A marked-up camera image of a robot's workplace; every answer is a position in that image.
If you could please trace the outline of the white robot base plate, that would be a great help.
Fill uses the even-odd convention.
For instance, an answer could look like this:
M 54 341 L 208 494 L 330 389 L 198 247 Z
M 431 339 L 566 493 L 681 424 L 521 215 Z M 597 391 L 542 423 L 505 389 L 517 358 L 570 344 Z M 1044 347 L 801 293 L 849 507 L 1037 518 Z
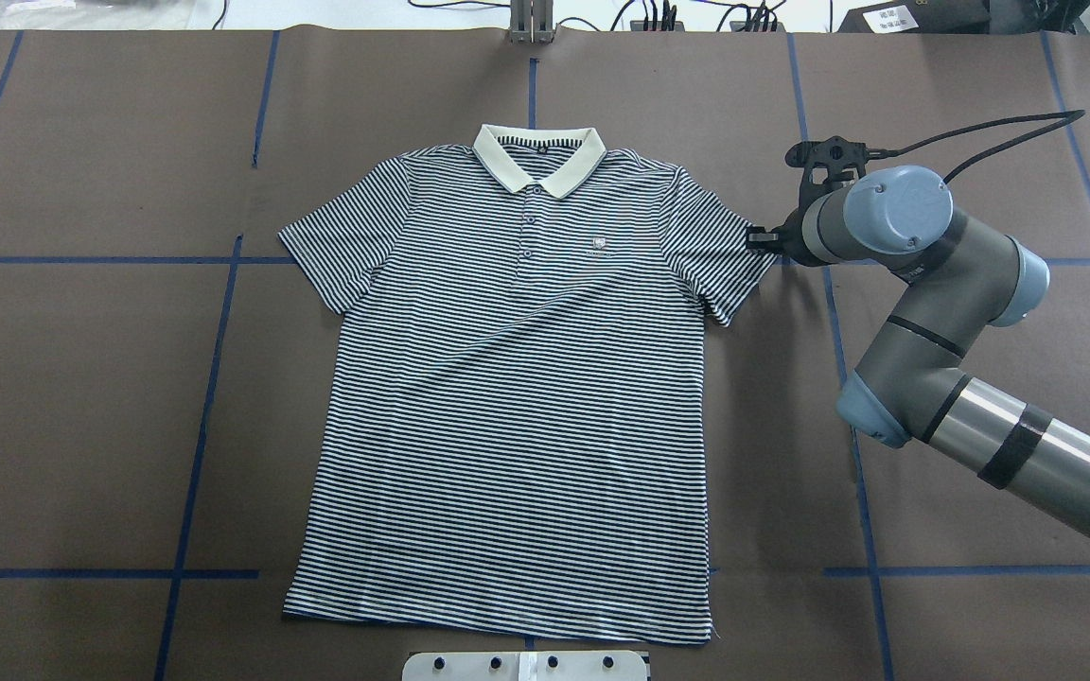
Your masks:
M 402 680 L 650 680 L 649 654 L 635 650 L 424 652 Z

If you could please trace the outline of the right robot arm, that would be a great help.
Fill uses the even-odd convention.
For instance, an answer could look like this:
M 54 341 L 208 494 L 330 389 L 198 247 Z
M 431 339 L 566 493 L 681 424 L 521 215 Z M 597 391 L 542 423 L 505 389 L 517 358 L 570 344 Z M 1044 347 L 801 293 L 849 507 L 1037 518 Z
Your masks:
M 1090 538 L 1090 435 L 961 367 L 983 329 L 1021 323 L 1046 297 L 1034 251 L 960 210 L 921 166 L 819 190 L 748 245 L 806 267 L 873 260 L 899 277 L 903 296 L 841 384 L 840 418 L 892 448 L 930 445 Z

